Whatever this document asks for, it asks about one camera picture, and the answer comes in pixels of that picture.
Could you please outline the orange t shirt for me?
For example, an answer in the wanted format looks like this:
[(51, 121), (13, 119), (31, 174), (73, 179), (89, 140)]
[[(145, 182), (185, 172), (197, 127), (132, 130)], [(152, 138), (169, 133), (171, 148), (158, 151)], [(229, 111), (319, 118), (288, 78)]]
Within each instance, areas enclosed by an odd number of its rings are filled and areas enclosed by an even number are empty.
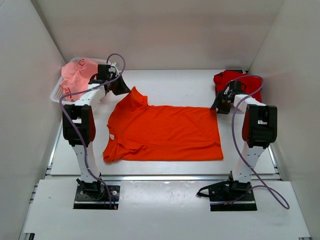
[(217, 161), (223, 150), (217, 114), (208, 107), (150, 105), (135, 87), (118, 102), (107, 128), (106, 163)]

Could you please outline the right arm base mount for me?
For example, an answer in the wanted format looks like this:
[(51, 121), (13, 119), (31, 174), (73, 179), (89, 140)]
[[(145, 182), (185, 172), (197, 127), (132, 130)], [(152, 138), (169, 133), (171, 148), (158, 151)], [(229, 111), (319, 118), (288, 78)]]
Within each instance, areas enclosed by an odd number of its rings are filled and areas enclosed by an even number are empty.
[(196, 196), (209, 198), (211, 212), (257, 211), (251, 182), (239, 182), (230, 175), (227, 180), (204, 186)]

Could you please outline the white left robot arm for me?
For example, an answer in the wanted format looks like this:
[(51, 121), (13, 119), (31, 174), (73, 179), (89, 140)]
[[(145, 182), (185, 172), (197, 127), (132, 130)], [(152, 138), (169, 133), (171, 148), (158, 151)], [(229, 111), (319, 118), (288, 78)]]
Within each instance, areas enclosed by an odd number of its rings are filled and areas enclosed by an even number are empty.
[(99, 64), (97, 73), (89, 79), (87, 89), (66, 94), (59, 100), (63, 137), (75, 152), (80, 168), (77, 182), (93, 199), (101, 198), (105, 192), (93, 152), (96, 136), (93, 109), (109, 92), (116, 96), (131, 92), (122, 73), (115, 63)]

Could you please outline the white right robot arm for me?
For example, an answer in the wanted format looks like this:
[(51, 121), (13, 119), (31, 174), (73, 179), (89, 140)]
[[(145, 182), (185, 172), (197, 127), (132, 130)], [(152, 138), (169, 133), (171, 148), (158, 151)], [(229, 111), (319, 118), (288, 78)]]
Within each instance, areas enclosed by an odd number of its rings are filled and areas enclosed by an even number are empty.
[[(262, 153), (274, 143), (278, 133), (278, 109), (274, 105), (266, 105), (256, 100), (253, 95), (259, 92), (263, 86), (253, 93), (246, 93), (247, 85), (243, 82), (249, 78), (243, 75), (231, 80), (223, 90), (220, 90), (210, 107), (211, 111), (217, 114), (229, 114), (231, 108), (234, 112), (231, 119), (231, 134), (233, 143), (239, 154), (239, 160), (235, 168), (230, 172), (234, 182), (224, 187), (224, 195), (229, 200), (236, 200), (242, 195), (242, 188), (239, 184), (249, 184), (254, 168)], [(237, 111), (244, 114), (241, 136), (244, 141), (243, 149), (240, 150), (235, 138), (235, 116)]]

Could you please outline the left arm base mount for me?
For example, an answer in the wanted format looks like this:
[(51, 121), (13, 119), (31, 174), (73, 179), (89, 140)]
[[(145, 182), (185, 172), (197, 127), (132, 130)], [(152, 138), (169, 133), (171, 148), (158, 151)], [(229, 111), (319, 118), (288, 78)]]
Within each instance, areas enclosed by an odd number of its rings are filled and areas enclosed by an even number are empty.
[(84, 182), (76, 179), (77, 188), (73, 209), (76, 210), (118, 210), (120, 185), (109, 185), (108, 190), (99, 181)]

